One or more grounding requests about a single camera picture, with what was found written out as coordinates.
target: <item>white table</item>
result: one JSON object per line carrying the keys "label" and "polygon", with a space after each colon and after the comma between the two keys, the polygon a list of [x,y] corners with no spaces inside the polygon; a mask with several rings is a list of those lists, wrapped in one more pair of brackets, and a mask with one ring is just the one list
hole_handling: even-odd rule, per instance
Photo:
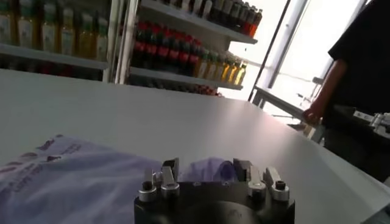
{"label": "white table", "polygon": [[249,102],[0,70],[0,105],[1,164],[61,133],[181,166],[209,156],[275,166],[296,223],[359,223],[390,202],[384,185]]}

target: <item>black device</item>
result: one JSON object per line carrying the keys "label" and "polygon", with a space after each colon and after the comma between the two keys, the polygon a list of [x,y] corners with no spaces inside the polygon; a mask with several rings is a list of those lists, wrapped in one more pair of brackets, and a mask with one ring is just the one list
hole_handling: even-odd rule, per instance
{"label": "black device", "polygon": [[234,159],[237,182],[176,182],[172,170],[178,163],[145,170],[134,201],[135,224],[295,223],[295,201],[273,167],[261,178],[249,161]]}

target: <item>bottle cap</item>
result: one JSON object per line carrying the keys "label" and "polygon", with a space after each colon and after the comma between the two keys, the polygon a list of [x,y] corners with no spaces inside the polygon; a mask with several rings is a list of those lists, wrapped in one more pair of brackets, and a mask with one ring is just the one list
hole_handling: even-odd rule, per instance
{"label": "bottle cap", "polygon": [[20,5],[25,7],[30,7],[32,5],[31,0],[20,0]]}
{"label": "bottle cap", "polygon": [[107,22],[106,19],[100,17],[99,18],[99,25],[107,27],[108,26],[108,22]]}
{"label": "bottle cap", "polygon": [[54,5],[54,4],[51,4],[51,3],[46,3],[46,4],[43,6],[43,10],[44,10],[44,12],[46,12],[46,13],[55,14],[55,5]]}
{"label": "bottle cap", "polygon": [[83,22],[92,23],[92,16],[91,15],[84,12],[82,14],[82,18],[83,18]]}
{"label": "bottle cap", "polygon": [[63,10],[63,15],[66,16],[66,17],[73,17],[73,9],[65,8]]}

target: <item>store shelf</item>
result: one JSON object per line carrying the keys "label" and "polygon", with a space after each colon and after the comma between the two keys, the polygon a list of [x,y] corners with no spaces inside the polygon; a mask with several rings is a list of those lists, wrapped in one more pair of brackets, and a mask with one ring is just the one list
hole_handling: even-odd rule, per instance
{"label": "store shelf", "polygon": [[228,36],[232,39],[232,41],[239,41],[243,43],[255,44],[257,40],[248,37],[247,35],[243,35],[241,33],[235,32],[231,29],[225,28],[218,24],[209,22],[205,19],[202,19],[196,15],[192,15],[190,13],[184,12],[183,10],[175,9],[169,5],[164,5],[158,1],[153,0],[142,0],[141,6],[145,8],[149,8],[155,10],[160,13],[164,13],[166,15],[175,17],[177,19],[184,20],[188,23],[197,25],[204,29],[207,29],[212,32],[220,33],[222,35]]}
{"label": "store shelf", "polygon": [[84,68],[93,68],[93,69],[106,69],[108,68],[108,63],[105,61],[95,61],[84,58],[77,58],[62,54],[50,53],[46,51],[38,51],[34,49],[12,46],[8,44],[0,43],[0,54],[12,55],[23,58],[30,58],[42,61],[50,61],[54,63],[61,63],[65,65],[80,66]]}
{"label": "store shelf", "polygon": [[237,89],[237,90],[240,90],[242,88],[242,86],[233,85],[230,83],[216,82],[207,79],[199,79],[190,76],[178,75],[170,72],[154,71],[154,70],[149,70],[144,68],[131,67],[130,73],[134,75],[143,76],[143,77],[150,77],[155,79],[163,79],[163,80],[170,80],[170,81],[183,82],[183,83],[192,83],[198,85],[207,85],[207,86]]}

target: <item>juice bottle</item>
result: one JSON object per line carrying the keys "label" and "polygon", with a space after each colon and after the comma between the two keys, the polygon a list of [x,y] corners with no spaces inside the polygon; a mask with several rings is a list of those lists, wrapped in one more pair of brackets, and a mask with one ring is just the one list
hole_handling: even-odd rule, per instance
{"label": "juice bottle", "polygon": [[258,13],[256,13],[256,16],[255,16],[255,21],[253,22],[253,25],[252,27],[250,28],[250,33],[249,35],[251,37],[254,37],[255,34],[256,34],[256,30],[257,30],[257,27],[258,25],[260,24],[260,21],[261,19],[263,18],[263,10],[262,9],[259,9]]}
{"label": "juice bottle", "polygon": [[245,35],[250,35],[250,28],[253,26],[256,17],[256,8],[252,6],[249,10],[248,17],[245,21],[245,25],[242,28],[241,32]]}
{"label": "juice bottle", "polygon": [[0,1],[0,43],[15,44],[15,17],[8,1]]}
{"label": "juice bottle", "polygon": [[204,79],[208,62],[208,50],[203,49],[199,61],[194,69],[194,77]]}
{"label": "juice bottle", "polygon": [[59,27],[55,17],[55,5],[51,3],[46,3],[43,8],[44,21],[41,29],[42,49],[48,52],[58,52]]}
{"label": "juice bottle", "polygon": [[218,57],[218,54],[215,52],[212,52],[210,54],[210,59],[207,63],[207,68],[206,68],[206,72],[205,72],[206,79],[214,80],[214,75],[215,75],[215,71],[217,68],[217,63],[216,63],[217,57]]}
{"label": "juice bottle", "polygon": [[38,49],[38,23],[34,18],[32,0],[20,0],[18,37],[21,47]]}
{"label": "juice bottle", "polygon": [[224,71],[225,71],[225,55],[219,54],[217,58],[217,68],[215,70],[214,80],[220,82]]}
{"label": "juice bottle", "polygon": [[241,62],[239,60],[236,59],[235,63],[234,63],[234,67],[233,67],[233,70],[232,70],[232,74],[228,80],[229,83],[234,83],[237,76],[238,76],[238,72],[239,72],[239,66],[240,66]]}
{"label": "juice bottle", "polygon": [[79,55],[83,58],[93,57],[93,32],[92,32],[92,16],[82,14],[82,31],[79,35]]}
{"label": "juice bottle", "polygon": [[228,82],[230,77],[232,76],[232,73],[233,73],[233,70],[234,70],[234,61],[228,57],[227,58],[227,63],[226,63],[226,67],[224,69],[224,73],[222,75],[222,79],[221,81],[222,82]]}
{"label": "juice bottle", "polygon": [[234,82],[235,85],[241,85],[243,80],[244,80],[244,77],[245,77],[245,73],[246,73],[246,66],[247,66],[247,62],[243,62],[243,65],[241,66],[241,68],[239,69],[239,72],[238,72],[238,75],[237,75],[237,78]]}
{"label": "juice bottle", "polygon": [[99,61],[107,60],[107,29],[108,22],[103,18],[99,18],[99,34],[96,37],[96,59]]}
{"label": "juice bottle", "polygon": [[240,30],[244,29],[245,22],[247,20],[249,13],[249,3],[245,2],[245,4],[241,7],[241,11],[239,12],[238,16],[238,26]]}
{"label": "juice bottle", "polygon": [[219,21],[220,21],[219,17],[221,15],[223,6],[224,6],[224,0],[215,0],[213,6],[211,8],[211,12],[210,12],[210,16],[209,16],[209,19],[211,21],[219,23]]}
{"label": "juice bottle", "polygon": [[233,7],[233,0],[225,0],[224,6],[222,8],[222,13],[220,14],[220,23],[225,26],[229,26],[228,17]]}
{"label": "juice bottle", "polygon": [[76,31],[73,26],[73,10],[65,8],[63,10],[63,25],[60,31],[60,53],[65,55],[75,55],[76,51]]}

